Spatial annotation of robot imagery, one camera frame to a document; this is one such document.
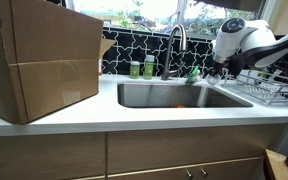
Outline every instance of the drawer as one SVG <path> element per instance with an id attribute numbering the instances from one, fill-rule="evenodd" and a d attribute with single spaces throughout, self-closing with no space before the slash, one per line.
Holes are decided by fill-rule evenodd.
<path id="1" fill-rule="evenodd" d="M 0 179 L 69 179 L 104 173 L 104 133 L 0 137 Z"/>
<path id="2" fill-rule="evenodd" d="M 263 159 L 248 158 L 109 176 L 109 180 L 255 180 Z"/>
<path id="3" fill-rule="evenodd" d="M 108 133 L 108 174 L 258 157 L 281 125 Z"/>

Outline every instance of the wire dish rack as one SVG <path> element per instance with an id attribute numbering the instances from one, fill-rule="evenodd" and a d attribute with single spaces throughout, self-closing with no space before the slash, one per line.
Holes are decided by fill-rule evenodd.
<path id="1" fill-rule="evenodd" d="M 224 70 L 224 87 L 232 87 L 246 93 L 268 105 L 273 103 L 288 103 L 288 77 L 281 76 L 282 71 L 277 70 L 273 74 L 243 70 L 236 78 L 228 75 Z M 235 80 L 236 83 L 228 83 L 228 80 Z"/>

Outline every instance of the soap bottle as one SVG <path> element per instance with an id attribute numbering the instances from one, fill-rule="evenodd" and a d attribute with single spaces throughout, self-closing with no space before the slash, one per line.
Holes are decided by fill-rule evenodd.
<path id="1" fill-rule="evenodd" d="M 130 78 L 138 79 L 140 76 L 140 63 L 138 61 L 132 61 L 130 67 Z"/>
<path id="2" fill-rule="evenodd" d="M 154 59 L 153 55 L 146 55 L 145 66 L 144 66 L 144 79 L 151 80 L 153 75 L 154 68 Z"/>

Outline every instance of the stainless steel sink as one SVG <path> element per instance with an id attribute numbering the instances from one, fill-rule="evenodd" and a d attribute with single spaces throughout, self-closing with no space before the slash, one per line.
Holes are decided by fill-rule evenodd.
<path id="1" fill-rule="evenodd" d="M 118 85 L 118 103 L 130 108 L 234 108 L 252 104 L 206 86 L 122 83 Z"/>

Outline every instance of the cardboard box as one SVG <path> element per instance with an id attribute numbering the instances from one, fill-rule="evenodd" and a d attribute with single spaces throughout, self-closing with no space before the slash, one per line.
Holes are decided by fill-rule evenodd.
<path id="1" fill-rule="evenodd" d="M 43 0 L 0 0 L 0 117 L 24 124 L 97 94 L 102 29 Z"/>

